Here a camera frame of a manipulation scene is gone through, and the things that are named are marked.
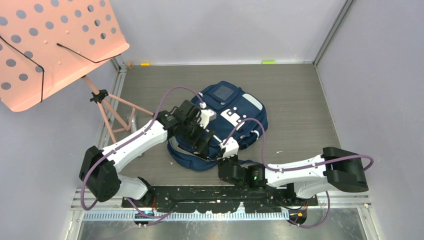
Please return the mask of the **navy blue student backpack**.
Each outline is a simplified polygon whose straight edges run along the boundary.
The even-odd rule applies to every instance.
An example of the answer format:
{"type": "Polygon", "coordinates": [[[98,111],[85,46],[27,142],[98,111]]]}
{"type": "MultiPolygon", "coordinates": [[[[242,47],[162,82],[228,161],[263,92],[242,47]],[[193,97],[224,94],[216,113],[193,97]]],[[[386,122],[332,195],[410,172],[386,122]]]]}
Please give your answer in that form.
{"type": "Polygon", "coordinates": [[[227,81],[209,85],[198,93],[216,118],[207,125],[214,132],[206,158],[199,156],[181,136],[172,137],[167,150],[173,160],[186,169],[202,172],[215,167],[220,154],[220,143],[229,135],[239,149],[253,145],[269,127],[267,111],[262,102],[227,81]]]}

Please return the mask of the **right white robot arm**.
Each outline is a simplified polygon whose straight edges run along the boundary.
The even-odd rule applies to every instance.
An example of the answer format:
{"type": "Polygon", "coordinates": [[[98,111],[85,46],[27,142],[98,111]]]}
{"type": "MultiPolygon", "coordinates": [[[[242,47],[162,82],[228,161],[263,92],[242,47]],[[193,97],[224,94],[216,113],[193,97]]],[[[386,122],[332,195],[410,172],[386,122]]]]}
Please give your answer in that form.
{"type": "Polygon", "coordinates": [[[250,191],[285,186],[288,188],[285,198],[291,205],[299,205],[321,192],[363,193],[369,190],[365,171],[374,164],[369,155],[325,147],[322,154],[305,160],[243,167],[238,159],[239,145],[233,138],[224,140],[219,147],[220,180],[250,191]]]}

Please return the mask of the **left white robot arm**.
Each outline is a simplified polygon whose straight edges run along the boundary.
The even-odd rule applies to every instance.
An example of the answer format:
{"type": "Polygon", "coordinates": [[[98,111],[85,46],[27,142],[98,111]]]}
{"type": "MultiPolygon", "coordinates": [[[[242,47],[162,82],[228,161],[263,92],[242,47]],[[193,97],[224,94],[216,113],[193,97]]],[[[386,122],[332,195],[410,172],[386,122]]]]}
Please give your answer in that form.
{"type": "Polygon", "coordinates": [[[96,146],[88,148],[79,173],[83,188],[88,189],[97,202],[118,196],[134,199],[141,207],[148,207],[154,197],[147,182],[120,172],[132,160],[172,137],[181,137],[194,148],[195,153],[206,157],[214,134],[207,130],[207,126],[217,114],[205,106],[204,103],[196,106],[185,100],[172,111],[158,112],[145,126],[117,143],[102,149],[96,146]]]}

